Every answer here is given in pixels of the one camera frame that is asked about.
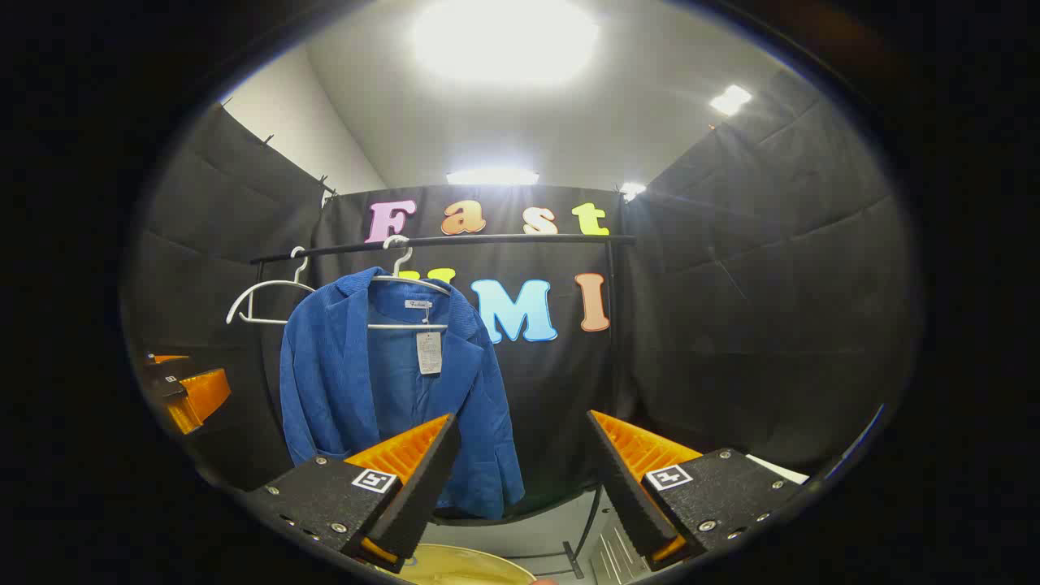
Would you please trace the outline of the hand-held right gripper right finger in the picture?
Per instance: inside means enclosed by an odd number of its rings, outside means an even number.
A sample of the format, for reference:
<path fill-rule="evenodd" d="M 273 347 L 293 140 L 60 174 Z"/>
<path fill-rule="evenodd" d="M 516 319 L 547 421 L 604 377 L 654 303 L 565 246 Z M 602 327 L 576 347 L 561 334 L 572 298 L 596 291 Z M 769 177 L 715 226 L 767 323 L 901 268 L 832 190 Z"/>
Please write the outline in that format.
<path fill-rule="evenodd" d="M 736 449 L 702 454 L 595 410 L 587 429 L 600 484 L 652 571 L 729 551 L 802 492 L 802 482 Z"/>

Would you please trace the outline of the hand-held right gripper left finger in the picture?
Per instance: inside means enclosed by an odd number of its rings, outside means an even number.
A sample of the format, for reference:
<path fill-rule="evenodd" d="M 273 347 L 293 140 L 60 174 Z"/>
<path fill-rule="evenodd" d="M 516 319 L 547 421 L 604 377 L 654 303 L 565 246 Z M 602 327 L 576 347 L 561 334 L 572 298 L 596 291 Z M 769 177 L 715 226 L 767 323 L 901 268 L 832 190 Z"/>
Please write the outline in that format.
<path fill-rule="evenodd" d="M 461 434 L 446 414 L 349 458 L 316 456 L 244 494 L 265 526 L 320 555 L 400 573 L 452 474 Z"/>

